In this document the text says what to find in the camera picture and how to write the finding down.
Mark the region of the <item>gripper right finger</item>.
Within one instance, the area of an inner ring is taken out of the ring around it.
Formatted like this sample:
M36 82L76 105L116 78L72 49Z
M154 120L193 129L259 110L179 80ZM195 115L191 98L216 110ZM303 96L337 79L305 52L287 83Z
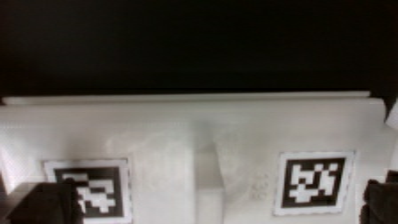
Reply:
M386 171L385 182L367 181L360 224L398 224L398 170Z

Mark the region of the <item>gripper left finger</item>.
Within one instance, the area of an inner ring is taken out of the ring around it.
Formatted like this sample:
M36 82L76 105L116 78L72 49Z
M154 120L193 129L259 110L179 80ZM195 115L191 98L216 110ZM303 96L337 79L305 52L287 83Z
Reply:
M6 224L83 224L76 181L38 183L4 216Z

